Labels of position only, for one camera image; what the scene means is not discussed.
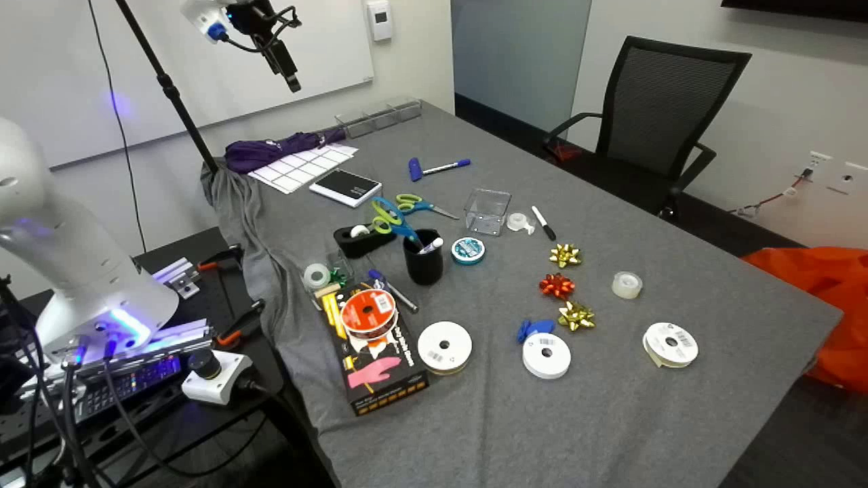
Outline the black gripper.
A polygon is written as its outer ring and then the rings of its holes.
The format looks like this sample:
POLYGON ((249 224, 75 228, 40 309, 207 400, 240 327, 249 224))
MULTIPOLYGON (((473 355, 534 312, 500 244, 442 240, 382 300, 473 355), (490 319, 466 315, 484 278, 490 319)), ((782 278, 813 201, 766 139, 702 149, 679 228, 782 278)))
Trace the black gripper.
POLYGON ((227 8, 227 22, 244 33, 261 54, 272 52, 280 75, 287 80, 290 92, 302 92, 298 68, 280 41, 280 29, 290 27, 290 19, 272 4, 272 0, 233 0, 227 8))

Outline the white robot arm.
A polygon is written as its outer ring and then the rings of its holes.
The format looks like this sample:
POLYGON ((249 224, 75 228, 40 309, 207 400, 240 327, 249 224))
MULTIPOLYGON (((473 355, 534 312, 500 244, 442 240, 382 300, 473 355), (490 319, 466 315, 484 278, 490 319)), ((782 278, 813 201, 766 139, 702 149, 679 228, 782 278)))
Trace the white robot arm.
POLYGON ((37 143, 0 118, 0 247, 55 289, 35 339, 51 359, 96 359, 105 346, 143 346, 179 309, 179 294, 132 258, 51 178, 37 143))

